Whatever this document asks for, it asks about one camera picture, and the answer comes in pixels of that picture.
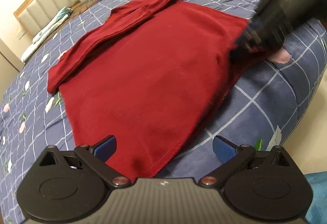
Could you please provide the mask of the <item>red long sleeve sweater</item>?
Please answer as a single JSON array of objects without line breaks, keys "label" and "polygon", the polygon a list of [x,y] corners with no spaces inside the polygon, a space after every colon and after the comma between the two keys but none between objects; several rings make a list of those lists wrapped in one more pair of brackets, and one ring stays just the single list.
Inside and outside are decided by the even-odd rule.
[{"label": "red long sleeve sweater", "polygon": [[276,48],[236,46],[248,22],[183,0],[133,0],[48,71],[76,145],[117,140],[108,166],[155,176],[205,128],[233,85]]}]

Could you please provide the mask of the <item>blue plaid floral quilt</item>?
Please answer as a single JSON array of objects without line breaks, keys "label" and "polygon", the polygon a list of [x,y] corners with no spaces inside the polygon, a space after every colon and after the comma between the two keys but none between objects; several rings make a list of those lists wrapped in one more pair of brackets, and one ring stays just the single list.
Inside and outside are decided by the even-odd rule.
[{"label": "blue plaid floral quilt", "polygon": [[[8,87],[1,104],[1,212],[5,223],[23,215],[16,190],[41,151],[49,144],[75,147],[60,95],[47,93],[48,70],[87,31],[130,0],[102,0],[62,26],[26,63]],[[234,16],[249,18],[258,0],[185,0]],[[214,120],[170,162],[160,177],[199,178],[220,161],[212,141],[221,135],[236,143],[267,149],[284,143],[303,118],[326,68],[326,30],[316,19],[284,42],[288,62],[265,60],[246,71],[227,95]]]}]

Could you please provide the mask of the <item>white folded pillow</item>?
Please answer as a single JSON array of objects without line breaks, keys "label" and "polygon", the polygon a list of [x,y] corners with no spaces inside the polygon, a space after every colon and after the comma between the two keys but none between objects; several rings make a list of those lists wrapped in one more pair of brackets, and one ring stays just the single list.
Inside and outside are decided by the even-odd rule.
[{"label": "white folded pillow", "polygon": [[63,7],[54,18],[33,38],[32,44],[24,51],[20,57],[21,62],[25,63],[33,53],[43,44],[45,39],[51,35],[60,25],[62,25],[72,14],[73,10]]}]

